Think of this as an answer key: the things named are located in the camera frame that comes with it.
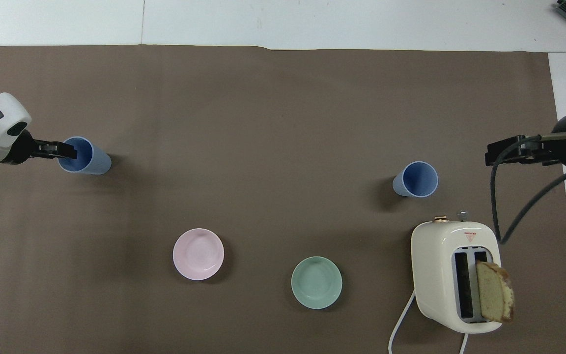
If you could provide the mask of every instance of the toaster slot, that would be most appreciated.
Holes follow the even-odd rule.
[[[453,284],[458,316],[466,323],[487,322],[481,316],[476,261],[491,262],[488,249],[481,246],[461,247],[453,252]]]
[[[456,252],[453,254],[453,258],[455,261],[460,317],[463,319],[473,318],[473,301],[471,300],[469,259],[467,258],[467,253]]]

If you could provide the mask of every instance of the white toaster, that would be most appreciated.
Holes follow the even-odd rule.
[[[479,222],[435,217],[412,233],[412,273],[418,308],[462,333],[494,331],[481,316],[476,260],[501,266],[495,234]]]

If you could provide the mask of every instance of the plastic cup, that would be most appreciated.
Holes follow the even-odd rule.
[[[393,181],[393,189],[404,197],[425,198],[438,188],[438,173],[423,161],[409,163]]]
[[[103,175],[111,168],[111,158],[84,137],[70,137],[64,141],[78,152],[77,159],[58,159],[63,170],[87,175]]]

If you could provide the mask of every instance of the black cable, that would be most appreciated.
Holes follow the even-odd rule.
[[[515,148],[519,146],[530,143],[530,142],[537,142],[541,140],[541,135],[534,135],[532,137],[527,137],[523,139],[519,139],[516,143],[508,146],[505,150],[497,156],[495,164],[492,165],[492,171],[490,171],[490,205],[492,206],[492,224],[495,231],[495,237],[497,238],[498,242],[501,242],[501,233],[499,231],[499,219],[497,218],[497,197],[495,193],[495,178],[497,175],[497,168],[499,168],[499,164],[512,152]]]
[[[508,239],[510,238],[510,235],[512,235],[514,229],[516,229],[517,225],[519,225],[519,222],[521,222],[521,219],[525,217],[525,215],[534,206],[534,204],[536,204],[541,198],[543,198],[544,195],[546,195],[555,186],[559,185],[564,180],[566,180],[566,173],[565,173],[564,175],[553,180],[552,183],[548,184],[543,189],[541,189],[536,195],[534,195],[534,197],[532,197],[532,199],[530,199],[530,201],[528,201],[528,203],[525,204],[525,206],[521,209],[519,214],[514,218],[512,224],[510,224],[510,227],[508,227],[506,234],[504,235],[503,238],[501,238],[501,232],[499,231],[499,218],[497,217],[497,199],[495,193],[495,179],[497,174],[497,168],[499,168],[499,164],[501,164],[501,162],[506,158],[506,156],[508,156],[510,152],[515,150],[515,148],[518,148],[519,146],[525,143],[537,142],[540,140],[541,140],[541,135],[535,135],[533,137],[520,139],[516,143],[510,145],[505,150],[503,150],[501,154],[499,154],[499,156],[495,161],[495,164],[492,166],[492,171],[490,171],[490,204],[492,206],[492,222],[494,226],[495,237],[497,238],[500,244],[505,244],[506,242],[508,242]]]
[[[546,195],[548,191],[552,190],[555,186],[559,185],[564,180],[566,180],[566,173],[558,177],[557,179],[553,180],[552,183],[545,186],[536,195],[534,195],[534,197],[532,197],[532,199],[530,199],[530,201],[527,204],[525,204],[523,209],[519,211],[519,214],[512,221],[512,224],[510,224],[510,227],[508,227],[508,231],[506,231],[506,235],[504,235],[504,238],[501,240],[501,244],[505,244],[508,241],[510,235],[512,235],[512,231],[514,231],[514,229],[517,227],[521,219],[523,219],[523,217],[528,213],[530,208],[532,208],[534,204],[536,204],[544,195]]]

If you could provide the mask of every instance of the pink bowl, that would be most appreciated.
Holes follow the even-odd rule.
[[[222,260],[222,241],[207,229],[191,229],[173,245],[173,265],[187,279],[210,278],[220,269]]]

